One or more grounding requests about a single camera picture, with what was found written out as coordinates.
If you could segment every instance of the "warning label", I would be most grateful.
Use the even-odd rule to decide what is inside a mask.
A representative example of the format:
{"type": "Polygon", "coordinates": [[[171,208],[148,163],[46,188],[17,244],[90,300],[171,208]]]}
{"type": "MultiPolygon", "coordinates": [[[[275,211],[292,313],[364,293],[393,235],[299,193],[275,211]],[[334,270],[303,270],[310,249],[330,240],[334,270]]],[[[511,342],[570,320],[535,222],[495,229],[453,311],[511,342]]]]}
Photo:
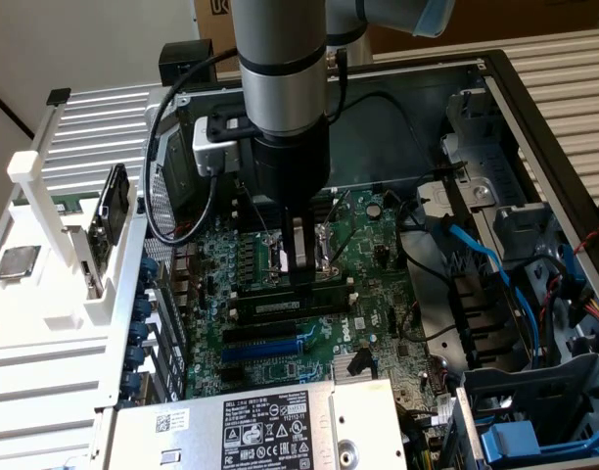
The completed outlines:
{"type": "Polygon", "coordinates": [[[310,470],[308,392],[223,404],[222,470],[310,470]]]}

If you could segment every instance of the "barcode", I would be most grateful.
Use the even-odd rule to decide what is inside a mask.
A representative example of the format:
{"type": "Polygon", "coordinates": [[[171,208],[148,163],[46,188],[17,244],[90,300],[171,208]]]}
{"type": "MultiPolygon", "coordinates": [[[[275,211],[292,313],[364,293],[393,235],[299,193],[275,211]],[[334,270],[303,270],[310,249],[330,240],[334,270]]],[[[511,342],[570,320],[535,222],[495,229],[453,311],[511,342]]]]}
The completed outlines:
{"type": "Polygon", "coordinates": [[[171,428],[171,415],[161,414],[156,417],[156,432],[163,433],[171,428]]]}

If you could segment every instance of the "circuit board card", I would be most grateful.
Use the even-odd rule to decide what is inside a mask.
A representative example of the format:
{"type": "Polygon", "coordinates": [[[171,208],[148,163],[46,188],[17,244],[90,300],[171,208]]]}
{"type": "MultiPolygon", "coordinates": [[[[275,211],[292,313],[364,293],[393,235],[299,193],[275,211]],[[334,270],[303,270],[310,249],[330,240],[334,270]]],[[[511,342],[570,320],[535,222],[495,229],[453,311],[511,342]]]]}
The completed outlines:
{"type": "MultiPolygon", "coordinates": [[[[232,287],[241,284],[257,291],[288,282],[282,275],[272,280],[269,241],[277,235],[265,231],[239,234],[231,220],[218,218],[195,243],[181,250],[175,278],[182,279],[176,283],[181,286],[176,288],[176,297],[185,312],[191,345],[186,398],[331,379],[337,356],[368,346],[378,376],[391,379],[395,399],[406,408],[430,409],[435,396],[430,385],[421,387],[420,381],[428,364],[424,345],[408,342],[393,331],[394,325],[403,327],[415,299],[407,270],[395,266],[395,209],[383,207],[382,195],[353,191],[327,227],[333,252],[356,228],[330,274],[317,274],[317,281],[320,276],[342,273],[353,279],[358,298],[349,312],[297,320],[301,352],[242,361],[245,377],[239,384],[223,382],[218,373],[225,365],[223,331],[236,328],[229,313],[232,287]],[[250,272],[242,268],[246,252],[253,259],[250,272]],[[198,295],[203,284],[208,286],[205,297],[198,295]]],[[[409,329],[416,336],[422,333],[420,327],[409,329]]]]}

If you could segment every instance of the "mesh panel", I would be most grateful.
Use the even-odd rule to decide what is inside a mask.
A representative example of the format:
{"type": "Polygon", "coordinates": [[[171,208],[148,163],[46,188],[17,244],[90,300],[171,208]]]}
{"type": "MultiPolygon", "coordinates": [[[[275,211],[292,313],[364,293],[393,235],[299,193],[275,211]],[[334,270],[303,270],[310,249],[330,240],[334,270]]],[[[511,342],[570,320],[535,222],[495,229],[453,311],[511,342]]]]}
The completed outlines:
{"type": "MultiPolygon", "coordinates": [[[[154,171],[154,184],[152,186],[152,207],[154,219],[162,233],[168,233],[175,228],[173,209],[166,192],[162,173],[154,171]]],[[[173,248],[163,245],[155,238],[145,240],[145,251],[156,262],[164,262],[168,272],[173,268],[173,248]]]]}

